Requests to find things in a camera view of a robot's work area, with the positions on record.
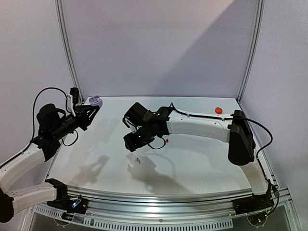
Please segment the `aluminium frame post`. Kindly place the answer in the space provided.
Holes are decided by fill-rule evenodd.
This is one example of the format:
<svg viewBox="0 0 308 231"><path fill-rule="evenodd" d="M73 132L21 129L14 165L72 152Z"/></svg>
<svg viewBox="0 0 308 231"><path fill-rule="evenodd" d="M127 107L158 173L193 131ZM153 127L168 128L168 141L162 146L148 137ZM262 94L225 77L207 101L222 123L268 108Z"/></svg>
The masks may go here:
<svg viewBox="0 0 308 231"><path fill-rule="evenodd" d="M72 49L70 46L68 32L67 32L66 23L65 23L63 1L55 0L55 7L56 7L56 13L57 13L58 24L59 24L59 29L60 29L60 35L61 35L63 48L64 48L64 54L65 54L67 66L70 72L70 77L72 79L74 87L79 89L79 100L84 103L86 99L84 98L81 85L80 85L80 82L77 76L77 70L74 64Z"/></svg>
<svg viewBox="0 0 308 231"><path fill-rule="evenodd" d="M241 101L243 100L245 89L246 89L248 79L250 76L250 72L253 66L253 61L254 61L256 50L257 50L257 43L258 43L258 38L259 38L261 24L262 24L264 4L265 4L264 0L257 1L257 10L256 10L255 21L254 21L253 33L251 37L251 43L249 47L249 54L248 54L246 66L244 69L243 79L240 84L239 92L236 98L236 101L238 102L238 104L241 104Z"/></svg>

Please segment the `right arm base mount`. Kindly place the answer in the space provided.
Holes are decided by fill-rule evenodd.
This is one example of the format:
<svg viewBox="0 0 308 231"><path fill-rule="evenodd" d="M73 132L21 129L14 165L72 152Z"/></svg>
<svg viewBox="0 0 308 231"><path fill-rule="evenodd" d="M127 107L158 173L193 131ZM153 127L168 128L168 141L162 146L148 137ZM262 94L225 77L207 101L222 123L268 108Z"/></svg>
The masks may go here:
<svg viewBox="0 0 308 231"><path fill-rule="evenodd" d="M259 210L263 210L274 205L274 201L271 196L264 195L252 195L250 197L235 199L232 202L232 206L237 215L251 213Z"/></svg>

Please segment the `front aluminium rail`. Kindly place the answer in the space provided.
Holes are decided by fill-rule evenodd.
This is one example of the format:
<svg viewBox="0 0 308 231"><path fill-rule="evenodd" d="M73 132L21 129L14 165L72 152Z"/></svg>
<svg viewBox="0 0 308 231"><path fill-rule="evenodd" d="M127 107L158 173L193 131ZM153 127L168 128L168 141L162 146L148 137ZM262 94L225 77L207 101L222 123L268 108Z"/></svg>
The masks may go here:
<svg viewBox="0 0 308 231"><path fill-rule="evenodd" d="M127 217L228 217L262 212L271 208L237 215L232 202L252 196L250 189L210 194L155 195L104 192L73 186L68 188L68 195L80 194L89 200L88 214Z"/></svg>

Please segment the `red charging case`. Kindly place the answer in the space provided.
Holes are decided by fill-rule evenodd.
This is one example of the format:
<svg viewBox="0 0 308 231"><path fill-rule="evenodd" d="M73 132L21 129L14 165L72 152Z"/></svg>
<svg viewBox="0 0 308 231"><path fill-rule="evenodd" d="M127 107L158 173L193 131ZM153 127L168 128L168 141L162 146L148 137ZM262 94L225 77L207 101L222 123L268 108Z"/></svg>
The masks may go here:
<svg viewBox="0 0 308 231"><path fill-rule="evenodd" d="M223 113L223 110L222 110L222 108L220 108L220 107L216 107L215 108L215 113L217 113L217 114L222 114Z"/></svg>

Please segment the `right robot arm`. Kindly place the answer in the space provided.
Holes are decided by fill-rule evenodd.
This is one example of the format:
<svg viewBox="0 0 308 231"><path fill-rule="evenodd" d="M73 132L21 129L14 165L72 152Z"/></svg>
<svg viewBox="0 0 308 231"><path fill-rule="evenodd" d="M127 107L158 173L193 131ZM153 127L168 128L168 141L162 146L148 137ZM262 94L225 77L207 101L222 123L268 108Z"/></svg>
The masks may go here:
<svg viewBox="0 0 308 231"><path fill-rule="evenodd" d="M269 180L259 161L259 151L250 128L250 123L260 123L249 119L243 111L232 114L193 114L177 109L174 104L162 106L153 112L136 102L122 118L131 132L124 136L125 147L130 152L149 146L156 137L167 135L193 135L228 143L228 160L245 174L252 194L249 206L259 210L267 203L266 193Z"/></svg>

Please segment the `right aluminium frame post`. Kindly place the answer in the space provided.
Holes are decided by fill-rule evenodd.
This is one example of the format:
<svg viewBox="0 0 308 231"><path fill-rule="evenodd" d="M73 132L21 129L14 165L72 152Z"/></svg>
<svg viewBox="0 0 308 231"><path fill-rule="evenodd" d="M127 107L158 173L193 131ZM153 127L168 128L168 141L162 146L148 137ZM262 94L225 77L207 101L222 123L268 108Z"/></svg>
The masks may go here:
<svg viewBox="0 0 308 231"><path fill-rule="evenodd" d="M257 43L258 43L258 38L259 38L261 24L262 24L264 4L265 4L264 0L257 1L257 10L256 10L255 21L254 21L253 33L251 37L251 43L249 47L249 54L248 54L246 66L244 69L243 79L240 84L239 92L236 98L236 101L238 102L238 104L241 104L241 101L243 100L245 89L246 89L248 79L250 76L250 72L253 66L253 61L254 61L256 50L257 50Z"/></svg>

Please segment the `left aluminium frame post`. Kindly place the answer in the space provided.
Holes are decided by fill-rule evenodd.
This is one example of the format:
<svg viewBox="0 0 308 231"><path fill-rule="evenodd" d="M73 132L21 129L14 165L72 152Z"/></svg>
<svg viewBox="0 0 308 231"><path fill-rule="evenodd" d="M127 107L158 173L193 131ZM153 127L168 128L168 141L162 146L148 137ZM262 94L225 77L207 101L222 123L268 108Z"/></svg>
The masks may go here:
<svg viewBox="0 0 308 231"><path fill-rule="evenodd" d="M84 103L86 99L84 98L81 85L80 85L80 82L77 76L77 70L74 64L72 49L70 46L68 32L67 32L66 23L65 23L63 1L55 0L55 7L56 7L56 13L57 13L58 24L59 24L59 29L60 29L60 35L61 35L63 48L64 48L64 54L65 54L67 66L70 72L70 77L72 79L74 87L79 89L79 100Z"/></svg>

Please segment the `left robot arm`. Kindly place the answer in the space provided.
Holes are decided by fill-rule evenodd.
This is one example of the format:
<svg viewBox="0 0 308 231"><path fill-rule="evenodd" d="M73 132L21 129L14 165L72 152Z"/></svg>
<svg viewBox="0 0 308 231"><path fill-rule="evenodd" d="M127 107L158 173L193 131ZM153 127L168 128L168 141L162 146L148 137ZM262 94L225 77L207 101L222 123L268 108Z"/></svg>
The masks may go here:
<svg viewBox="0 0 308 231"><path fill-rule="evenodd" d="M85 214L89 201L79 195L70 197L67 186L56 180L13 190L11 187L34 167L49 161L61 146L61 139L77 128L86 131L98 113L98 105L78 105L73 112L65 111L49 103L37 114L38 135L30 141L30 146L0 166L0 221L6 223L15 214L26 208L46 202L47 205L67 213Z"/></svg>

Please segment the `purple charging case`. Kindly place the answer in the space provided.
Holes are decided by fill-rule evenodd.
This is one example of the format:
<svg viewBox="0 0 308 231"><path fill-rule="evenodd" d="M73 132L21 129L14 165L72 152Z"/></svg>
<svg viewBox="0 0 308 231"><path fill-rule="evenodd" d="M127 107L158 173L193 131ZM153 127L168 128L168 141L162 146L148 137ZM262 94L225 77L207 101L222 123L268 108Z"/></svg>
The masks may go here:
<svg viewBox="0 0 308 231"><path fill-rule="evenodd" d="M100 108L103 105L103 101L98 95L90 97L89 103L91 104L91 106L98 106Z"/></svg>

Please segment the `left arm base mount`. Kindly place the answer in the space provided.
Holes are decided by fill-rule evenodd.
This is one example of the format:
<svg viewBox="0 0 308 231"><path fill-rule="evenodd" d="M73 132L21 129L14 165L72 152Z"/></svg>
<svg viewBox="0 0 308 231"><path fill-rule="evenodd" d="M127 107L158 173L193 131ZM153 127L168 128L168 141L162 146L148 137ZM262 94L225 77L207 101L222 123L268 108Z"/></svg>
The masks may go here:
<svg viewBox="0 0 308 231"><path fill-rule="evenodd" d="M66 211L67 213L86 214L89 200L81 194L76 197L67 197L64 199L56 199L48 201L47 205L57 209Z"/></svg>

